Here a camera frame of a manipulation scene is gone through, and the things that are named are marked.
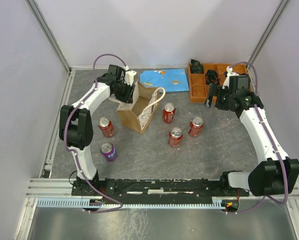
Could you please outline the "canvas bag with cat print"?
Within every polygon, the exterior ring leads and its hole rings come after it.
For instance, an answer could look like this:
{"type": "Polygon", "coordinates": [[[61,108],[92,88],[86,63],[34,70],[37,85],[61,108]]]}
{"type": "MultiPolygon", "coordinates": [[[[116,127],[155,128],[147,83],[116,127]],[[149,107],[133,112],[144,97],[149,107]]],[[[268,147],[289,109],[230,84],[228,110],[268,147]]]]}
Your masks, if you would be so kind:
{"type": "Polygon", "coordinates": [[[116,110],[120,124],[143,134],[165,95],[163,87],[146,87],[138,81],[132,95],[133,103],[120,102],[116,110]]]}

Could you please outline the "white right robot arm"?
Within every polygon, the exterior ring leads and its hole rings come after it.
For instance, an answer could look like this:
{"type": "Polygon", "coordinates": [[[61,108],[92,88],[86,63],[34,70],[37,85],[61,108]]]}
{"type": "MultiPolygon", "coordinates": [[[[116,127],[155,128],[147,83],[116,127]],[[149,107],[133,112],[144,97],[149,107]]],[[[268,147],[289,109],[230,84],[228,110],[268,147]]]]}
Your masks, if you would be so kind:
{"type": "Polygon", "coordinates": [[[211,83],[204,104],[210,107],[213,98],[217,109],[236,114],[258,160],[251,172],[225,172],[219,191],[226,196],[237,189],[248,190],[257,197],[291,194],[299,175],[299,160],[290,158],[276,139],[260,97],[250,90],[250,77],[232,75],[226,78],[225,85],[211,83]]]}

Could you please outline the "red cola can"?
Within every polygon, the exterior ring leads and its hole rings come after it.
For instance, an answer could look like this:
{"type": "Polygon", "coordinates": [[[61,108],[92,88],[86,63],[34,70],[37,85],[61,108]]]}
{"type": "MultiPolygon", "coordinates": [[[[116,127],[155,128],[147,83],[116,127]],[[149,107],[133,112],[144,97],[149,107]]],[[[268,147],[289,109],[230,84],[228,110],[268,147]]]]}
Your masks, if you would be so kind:
{"type": "Polygon", "coordinates": [[[191,137],[197,137],[201,133],[203,127],[204,120],[201,117],[196,116],[189,123],[188,134],[191,137]]]}
{"type": "Polygon", "coordinates": [[[183,138],[182,129],[179,127],[173,127],[169,131],[168,144],[173,148],[177,148],[181,144],[182,138],[183,138]]]}
{"type": "Polygon", "coordinates": [[[103,135],[107,138],[112,137],[115,134],[112,121],[107,117],[102,117],[98,121],[98,127],[102,131],[103,135]]]}
{"type": "Polygon", "coordinates": [[[168,102],[164,105],[162,109],[162,119],[165,123],[169,124],[174,121],[176,113],[176,107],[173,103],[168,102]]]}

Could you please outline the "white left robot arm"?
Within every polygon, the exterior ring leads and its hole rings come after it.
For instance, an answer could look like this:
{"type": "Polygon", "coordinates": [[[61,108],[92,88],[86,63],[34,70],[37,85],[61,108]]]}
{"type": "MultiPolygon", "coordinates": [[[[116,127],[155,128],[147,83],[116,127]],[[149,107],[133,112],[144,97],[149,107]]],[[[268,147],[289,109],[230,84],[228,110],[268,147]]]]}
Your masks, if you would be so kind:
{"type": "Polygon", "coordinates": [[[127,66],[111,64],[106,73],[96,78],[83,97],[60,109],[59,138],[64,142],[65,150],[73,155],[78,177],[85,180],[82,188],[89,195],[95,195],[100,190],[100,182],[94,179],[97,169],[90,149],[94,136],[92,115],[111,96],[121,103],[133,103],[136,74],[127,66]]]}

